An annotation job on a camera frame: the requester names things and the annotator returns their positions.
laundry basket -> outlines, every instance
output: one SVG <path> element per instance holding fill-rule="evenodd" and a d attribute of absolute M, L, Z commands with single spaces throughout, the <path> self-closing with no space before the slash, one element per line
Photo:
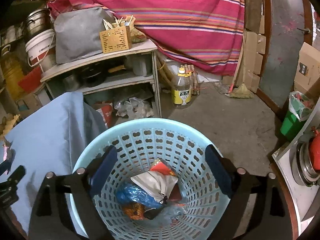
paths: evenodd
<path fill-rule="evenodd" d="M 118 150 L 118 161 L 95 206 L 107 228 L 117 240 L 207 239 L 223 215 L 229 198 L 223 195 L 204 151 L 212 142 L 192 127 L 180 122 L 148 118 L 112 127 L 95 138 L 82 152 L 73 172 L 87 167 L 109 145 Z M 177 172 L 178 185 L 186 199 L 187 214 L 175 225 L 162 228 L 146 226 L 143 220 L 130 220 L 121 210 L 115 193 L 130 177 L 147 171 L 155 159 L 162 158 Z M 71 206 L 84 230 L 71 195 Z"/>

screw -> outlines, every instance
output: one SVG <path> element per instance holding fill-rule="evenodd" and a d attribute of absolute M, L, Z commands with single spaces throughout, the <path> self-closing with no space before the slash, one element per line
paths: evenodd
<path fill-rule="evenodd" d="M 49 171 L 49 172 L 45 175 L 45 177 L 46 177 L 47 179 L 51 179 L 53 176 L 54 176 L 54 173 L 53 173 L 52 171 Z"/>
<path fill-rule="evenodd" d="M 76 170 L 77 174 L 81 175 L 81 174 L 84 174 L 85 172 L 85 168 L 79 168 Z"/>
<path fill-rule="evenodd" d="M 273 172 L 268 173 L 270 179 L 275 179 L 276 175 Z"/>
<path fill-rule="evenodd" d="M 246 170 L 244 168 L 238 168 L 237 169 L 237 172 L 240 174 L 240 175 L 244 175 L 246 173 Z"/>

blue fabric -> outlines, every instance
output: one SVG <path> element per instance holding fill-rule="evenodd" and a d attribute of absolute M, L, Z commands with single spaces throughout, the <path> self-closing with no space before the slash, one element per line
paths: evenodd
<path fill-rule="evenodd" d="M 12 144 L 14 160 L 10 173 L 0 176 L 0 182 L 6 181 L 19 165 L 25 166 L 27 174 L 18 184 L 19 200 L 11 208 L 26 233 L 45 174 L 49 171 L 56 175 L 71 174 L 84 148 L 103 131 L 102 116 L 83 102 L 82 93 L 71 92 L 43 106 L 5 136 Z M 3 154 L 1 146 L 0 160 Z M 69 197 L 67 201 L 71 210 Z M 83 235 L 70 213 L 77 232 Z"/>

plastic oil bottle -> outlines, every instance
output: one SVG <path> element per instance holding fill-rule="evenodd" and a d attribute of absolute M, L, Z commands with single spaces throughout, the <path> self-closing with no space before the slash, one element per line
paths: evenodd
<path fill-rule="evenodd" d="M 178 75 L 172 80 L 172 102 L 175 108 L 186 108 L 190 104 L 190 75 L 191 72 L 186 73 L 186 70 L 181 67 Z"/>

bucket handle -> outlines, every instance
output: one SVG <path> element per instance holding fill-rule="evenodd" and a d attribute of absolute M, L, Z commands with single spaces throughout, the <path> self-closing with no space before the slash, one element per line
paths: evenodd
<path fill-rule="evenodd" d="M 41 60 L 39 60 L 39 61 L 37 61 L 36 63 L 34 63 L 33 65 L 31 65 L 31 64 L 30 64 L 30 58 L 29 58 L 29 56 L 28 56 L 28 64 L 29 64 L 30 67 L 34 67 L 34 66 L 38 65 L 38 64 L 40 64 L 40 63 L 44 60 L 44 58 L 47 56 L 48 51 L 49 51 L 49 49 L 50 49 L 50 47 L 51 47 L 51 45 L 52 45 L 53 39 L 54 39 L 54 34 L 52 35 L 52 39 L 51 39 L 50 45 L 49 45 L 47 51 L 45 52 L 44 57 L 43 57 Z"/>

